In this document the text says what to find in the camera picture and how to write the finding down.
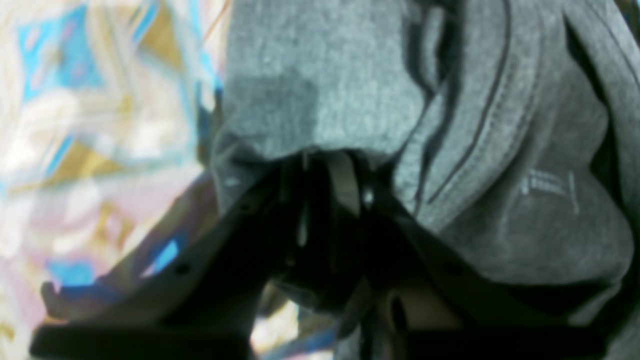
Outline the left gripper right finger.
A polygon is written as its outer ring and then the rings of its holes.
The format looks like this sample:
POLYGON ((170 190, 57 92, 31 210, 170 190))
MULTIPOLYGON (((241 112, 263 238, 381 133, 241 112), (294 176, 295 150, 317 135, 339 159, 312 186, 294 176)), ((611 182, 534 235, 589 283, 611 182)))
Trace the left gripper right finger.
POLYGON ((320 155, 327 171, 331 267, 349 271, 336 339, 357 360, 600 360, 594 326, 532 308, 483 278, 422 228, 366 161, 320 155))

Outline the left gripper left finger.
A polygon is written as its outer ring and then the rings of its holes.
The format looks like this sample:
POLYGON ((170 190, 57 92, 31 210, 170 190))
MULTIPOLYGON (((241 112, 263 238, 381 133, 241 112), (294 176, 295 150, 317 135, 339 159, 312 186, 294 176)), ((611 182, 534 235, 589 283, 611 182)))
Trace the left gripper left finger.
POLYGON ((39 360, 248 360, 263 288, 289 283, 310 303, 321 248, 308 228, 321 157, 282 161, 160 273, 98 314, 36 331, 39 360))

